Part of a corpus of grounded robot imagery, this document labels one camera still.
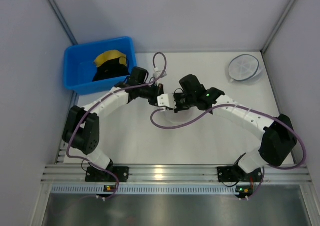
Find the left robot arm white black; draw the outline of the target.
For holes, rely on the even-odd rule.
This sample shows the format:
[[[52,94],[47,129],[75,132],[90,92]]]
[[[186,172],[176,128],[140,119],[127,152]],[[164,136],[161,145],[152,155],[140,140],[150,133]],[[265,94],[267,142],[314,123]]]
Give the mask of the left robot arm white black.
[[[145,83],[147,74],[147,70],[134,67],[126,82],[117,83],[106,95],[84,107],[70,109],[62,135],[68,144],[69,158],[85,160],[101,171],[111,169],[113,161],[99,148],[101,122],[137,98],[158,105],[157,98],[164,93],[164,86],[157,81],[166,76],[166,71],[155,72],[157,78]]]

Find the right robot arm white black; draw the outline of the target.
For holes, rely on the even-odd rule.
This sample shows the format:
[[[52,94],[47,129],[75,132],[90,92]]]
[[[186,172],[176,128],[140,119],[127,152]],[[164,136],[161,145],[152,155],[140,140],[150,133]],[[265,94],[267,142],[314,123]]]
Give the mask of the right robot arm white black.
[[[179,84],[182,91],[173,95],[176,113],[193,107],[209,111],[249,131],[261,141],[259,148],[239,157],[234,164],[236,173],[249,174],[266,165],[278,168],[296,146],[298,140],[291,133],[293,125],[287,115],[268,117],[245,109],[223,91],[214,87],[206,89],[193,74],[183,77]]]

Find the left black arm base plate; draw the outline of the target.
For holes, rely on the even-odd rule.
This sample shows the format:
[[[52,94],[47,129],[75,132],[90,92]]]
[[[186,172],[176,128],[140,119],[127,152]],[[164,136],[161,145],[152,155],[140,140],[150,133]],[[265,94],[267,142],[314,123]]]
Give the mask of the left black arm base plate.
[[[113,166],[111,172],[118,178],[120,183],[125,183],[129,178],[129,167]],[[98,170],[92,166],[86,169],[85,182],[90,183],[105,183],[116,182],[116,178],[109,173]]]

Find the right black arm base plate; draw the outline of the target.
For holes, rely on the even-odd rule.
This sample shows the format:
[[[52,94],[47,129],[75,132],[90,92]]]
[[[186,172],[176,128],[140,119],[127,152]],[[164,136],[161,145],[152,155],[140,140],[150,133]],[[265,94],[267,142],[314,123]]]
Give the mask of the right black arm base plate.
[[[260,182],[263,172],[260,168],[246,173],[238,165],[217,167],[218,181],[220,183],[257,183]]]

